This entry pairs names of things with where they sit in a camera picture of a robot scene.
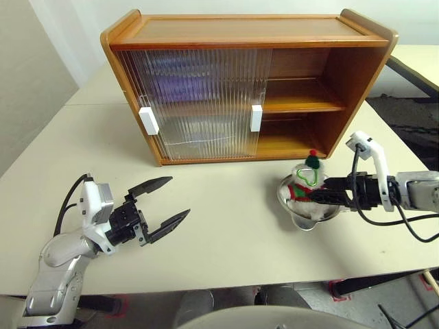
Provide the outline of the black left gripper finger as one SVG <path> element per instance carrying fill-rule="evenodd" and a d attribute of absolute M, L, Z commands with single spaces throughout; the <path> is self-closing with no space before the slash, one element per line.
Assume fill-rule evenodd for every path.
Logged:
<path fill-rule="evenodd" d="M 190 209 L 184 210 L 162 222 L 161 226 L 157 230 L 147 235 L 147 243 L 153 244 L 171 233 L 182 223 L 190 212 Z"/>
<path fill-rule="evenodd" d="M 135 204 L 137 202 L 138 196 L 145 193 L 149 194 L 151 192 L 154 192 L 155 190 L 161 188 L 172 179 L 173 179 L 172 176 L 163 176 L 163 177 L 147 180 L 130 188 L 127 194 L 127 202 Z"/>

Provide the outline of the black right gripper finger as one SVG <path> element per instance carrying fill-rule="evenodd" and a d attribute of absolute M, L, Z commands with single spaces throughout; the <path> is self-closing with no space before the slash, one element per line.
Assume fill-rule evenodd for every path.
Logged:
<path fill-rule="evenodd" d="M 352 176 L 331 177 L 324 180 L 324 187 L 327 189 L 352 189 Z"/>
<path fill-rule="evenodd" d="M 308 198 L 319 204 L 328 205 L 353 205 L 346 191 L 336 191 L 332 189 L 313 190 L 307 194 Z"/>

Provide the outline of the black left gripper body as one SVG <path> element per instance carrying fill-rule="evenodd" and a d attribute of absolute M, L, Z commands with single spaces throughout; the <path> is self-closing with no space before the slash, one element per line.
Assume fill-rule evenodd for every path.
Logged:
<path fill-rule="evenodd" d="M 110 229 L 105 235 L 111 245 L 116 247 L 133 239 L 140 246 L 147 244 L 147 224 L 136 202 L 135 199 L 126 200 L 110 214 Z"/>

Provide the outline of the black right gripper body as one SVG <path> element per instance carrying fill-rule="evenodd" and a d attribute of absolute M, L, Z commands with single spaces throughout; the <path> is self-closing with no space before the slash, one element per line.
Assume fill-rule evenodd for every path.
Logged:
<path fill-rule="evenodd" d="M 357 196 L 352 195 L 351 206 L 356 209 L 357 205 L 362 210 L 371 210 L 381 205 L 379 183 L 376 175 L 366 172 L 357 172 L 356 175 Z"/>

